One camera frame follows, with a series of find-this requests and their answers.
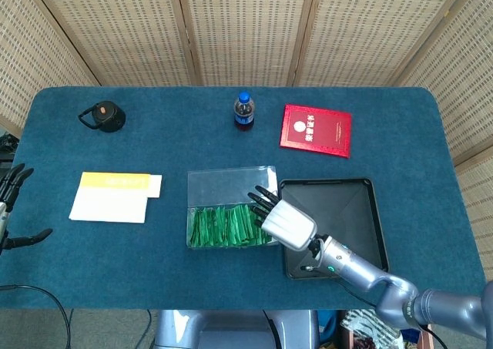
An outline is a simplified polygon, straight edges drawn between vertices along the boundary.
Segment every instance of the black plastic tray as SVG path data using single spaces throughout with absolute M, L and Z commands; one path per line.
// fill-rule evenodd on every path
M 369 179 L 283 180 L 280 196 L 311 216 L 320 235 L 332 236 L 375 266 L 388 271 L 377 202 Z M 310 251 L 295 252 L 284 248 L 284 259 L 287 275 L 291 278 L 328 277 L 317 271 L 300 269 L 315 264 Z

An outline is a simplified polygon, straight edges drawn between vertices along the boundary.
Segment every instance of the metallic robot arm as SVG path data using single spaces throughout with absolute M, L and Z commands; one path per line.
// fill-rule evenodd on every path
M 486 285 L 481 299 L 436 290 L 419 293 L 411 282 L 376 268 L 334 238 L 318 235 L 316 223 L 307 214 L 260 186 L 256 189 L 269 200 L 249 193 L 263 208 L 251 208 L 261 219 L 257 225 L 285 247 L 310 250 L 316 266 L 305 270 L 336 273 L 364 291 L 386 284 L 375 310 L 391 326 L 405 329 L 438 324 L 486 340 L 486 348 L 493 349 L 493 283 Z

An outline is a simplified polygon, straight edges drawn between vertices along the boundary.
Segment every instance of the blue tablecloth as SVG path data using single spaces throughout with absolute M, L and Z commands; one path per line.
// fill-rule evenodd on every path
M 238 88 L 63 87 L 41 91 L 16 162 L 34 167 L 8 230 L 42 243 L 4 251 L 0 283 L 34 284 L 67 307 L 363 307 L 330 280 L 290 280 L 281 246 L 186 247 L 187 171 L 274 165 L 278 179 L 371 178 L 391 271 L 417 284 L 478 294 L 485 282 L 437 104 L 419 88 L 250 88 L 249 132 L 233 124 Z M 126 112 L 116 133 L 87 129 L 77 114 L 104 99 Z M 287 103 L 353 116 L 351 157 L 279 147 Z M 69 220 L 82 171 L 163 174 L 145 224 Z M 370 294 L 375 299 L 377 293 Z M 0 294 L 2 307 L 47 307 L 28 291 Z

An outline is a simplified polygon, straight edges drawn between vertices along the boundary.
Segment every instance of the floor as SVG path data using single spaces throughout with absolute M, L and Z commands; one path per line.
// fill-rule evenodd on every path
M 156 331 L 157 311 L 139 349 L 149 349 Z M 74 310 L 72 349 L 134 349 L 149 322 L 145 310 Z M 436 327 L 449 349 L 482 349 L 484 341 Z M 65 325 L 58 310 L 0 310 L 2 349 L 63 349 Z

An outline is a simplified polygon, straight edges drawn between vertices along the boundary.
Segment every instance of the red book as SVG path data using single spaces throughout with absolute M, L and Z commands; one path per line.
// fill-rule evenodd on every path
M 351 114 L 286 105 L 280 145 L 349 158 Z

